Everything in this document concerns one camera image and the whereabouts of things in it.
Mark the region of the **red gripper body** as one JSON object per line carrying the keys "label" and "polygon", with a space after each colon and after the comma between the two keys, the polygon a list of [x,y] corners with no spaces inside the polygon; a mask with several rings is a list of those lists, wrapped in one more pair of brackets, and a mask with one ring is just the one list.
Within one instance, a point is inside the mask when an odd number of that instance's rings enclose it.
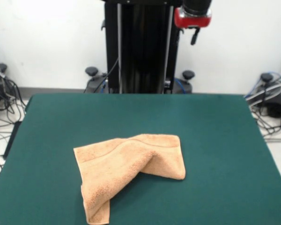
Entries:
{"label": "red gripper body", "polygon": [[212,11],[209,9],[206,15],[190,15],[183,8],[175,8],[174,23],[178,28],[207,27],[212,18]]}

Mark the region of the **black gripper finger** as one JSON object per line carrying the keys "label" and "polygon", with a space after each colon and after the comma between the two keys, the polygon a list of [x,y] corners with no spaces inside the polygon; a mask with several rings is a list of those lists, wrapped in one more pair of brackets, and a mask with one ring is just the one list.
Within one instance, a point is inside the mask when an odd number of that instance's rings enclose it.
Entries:
{"label": "black gripper finger", "polygon": [[197,41],[197,38],[198,38],[198,34],[200,32],[200,27],[196,27],[194,28],[195,29],[195,32],[192,36],[192,39],[191,39],[191,45],[195,45],[196,44],[196,41]]}

